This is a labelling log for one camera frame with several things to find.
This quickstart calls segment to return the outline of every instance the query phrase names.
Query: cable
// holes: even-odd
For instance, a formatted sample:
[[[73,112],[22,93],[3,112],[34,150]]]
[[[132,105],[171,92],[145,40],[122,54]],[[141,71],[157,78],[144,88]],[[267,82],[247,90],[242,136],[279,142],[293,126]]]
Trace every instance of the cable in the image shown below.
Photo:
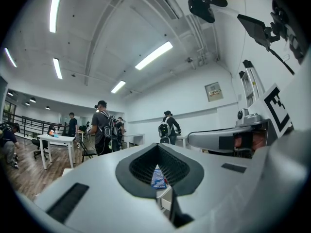
[[[276,52],[274,52],[271,48],[269,48],[269,52],[271,52],[271,54],[273,54],[280,62],[282,62],[283,65],[286,66],[286,68],[289,70],[289,72],[292,75],[295,75],[294,71],[282,60],[282,58],[280,56],[277,55]]]

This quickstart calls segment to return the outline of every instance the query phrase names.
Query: backpack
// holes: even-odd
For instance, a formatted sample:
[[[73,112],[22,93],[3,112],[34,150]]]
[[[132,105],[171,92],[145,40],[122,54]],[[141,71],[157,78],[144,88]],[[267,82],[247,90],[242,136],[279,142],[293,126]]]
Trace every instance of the backpack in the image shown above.
[[[100,111],[100,113],[102,113],[107,118],[107,123],[103,129],[99,128],[99,130],[103,132],[105,137],[109,139],[111,139],[112,136],[118,136],[115,116],[111,116],[107,111]]]
[[[159,126],[159,136],[161,138],[169,137],[172,133],[172,129],[170,128],[169,124],[167,123],[168,119],[170,117],[168,116],[165,121],[162,121]]]

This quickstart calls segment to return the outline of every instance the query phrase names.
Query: person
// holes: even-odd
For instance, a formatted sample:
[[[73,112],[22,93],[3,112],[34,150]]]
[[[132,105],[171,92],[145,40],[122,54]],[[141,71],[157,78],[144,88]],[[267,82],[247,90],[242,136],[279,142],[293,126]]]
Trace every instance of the person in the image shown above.
[[[163,118],[163,122],[165,122],[166,118],[169,117],[169,119],[167,120],[167,124],[169,125],[169,127],[171,128],[171,135],[169,136],[170,142],[172,145],[176,144],[176,132],[174,129],[174,125],[177,128],[178,133],[181,133],[181,129],[179,127],[179,124],[176,122],[176,120],[172,117],[172,113],[170,111],[166,111],[164,112],[164,118]]]
[[[123,127],[122,121],[123,121],[122,117],[119,117],[118,121],[116,123],[116,127],[117,127],[117,130],[118,130],[117,140],[118,140],[119,146],[122,146],[122,137],[123,137],[123,134],[126,132],[126,130]]]
[[[92,128],[90,131],[86,132],[86,135],[95,134],[95,149],[97,155],[103,155],[111,153],[109,148],[109,142],[111,139],[105,137],[104,127],[108,124],[108,117],[105,115],[107,113],[107,103],[101,100],[97,104],[98,112],[93,115],[92,118]]]
[[[76,137],[77,141],[77,148],[80,147],[79,144],[79,137],[78,137],[78,121],[74,118],[74,113],[69,113],[70,121],[69,121],[69,129],[68,129],[68,136],[69,137]]]
[[[20,149],[20,145],[14,135],[16,132],[19,132],[18,123],[13,124],[12,130],[6,129],[0,134],[0,152],[6,156],[7,164],[18,169],[18,156],[14,152],[14,146]]]
[[[55,132],[55,127],[53,124],[49,126],[48,135],[50,135],[50,131],[53,130]]]

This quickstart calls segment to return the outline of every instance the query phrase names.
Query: wall light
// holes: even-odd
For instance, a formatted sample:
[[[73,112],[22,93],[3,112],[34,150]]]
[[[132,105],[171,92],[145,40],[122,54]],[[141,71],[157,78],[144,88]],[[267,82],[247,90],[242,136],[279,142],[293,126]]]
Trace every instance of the wall light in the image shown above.
[[[119,91],[121,89],[122,86],[124,86],[126,84],[126,82],[124,81],[120,81],[115,88],[113,88],[113,90],[111,91],[112,93],[116,93],[117,91]]]
[[[52,0],[50,10],[50,32],[56,33],[57,12],[60,0]]]
[[[168,41],[167,43],[163,44],[161,47],[150,53],[146,58],[144,58],[141,62],[138,63],[135,68],[138,70],[142,70],[146,65],[151,63],[153,60],[155,60],[157,57],[161,56],[168,50],[172,49],[172,44]]]
[[[5,48],[4,50],[5,50],[5,52],[6,52],[6,55],[9,57],[10,61],[12,62],[13,66],[17,67],[17,65],[15,64],[15,62],[14,62],[12,56],[10,55],[9,50],[8,50],[7,48]]]
[[[54,63],[54,67],[55,67],[57,77],[62,80],[63,77],[62,77],[62,73],[60,72],[59,60],[56,58],[53,58],[53,63]]]

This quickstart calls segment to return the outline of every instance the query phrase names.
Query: person sitting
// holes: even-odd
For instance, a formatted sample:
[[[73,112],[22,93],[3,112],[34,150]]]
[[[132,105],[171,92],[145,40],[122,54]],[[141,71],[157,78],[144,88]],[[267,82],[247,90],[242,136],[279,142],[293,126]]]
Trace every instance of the person sitting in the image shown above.
[[[19,124],[14,123],[12,128],[7,127],[0,132],[0,152],[5,155],[8,165],[18,169],[17,153],[14,152],[14,146],[20,149],[20,145],[16,140],[15,133],[19,132]]]

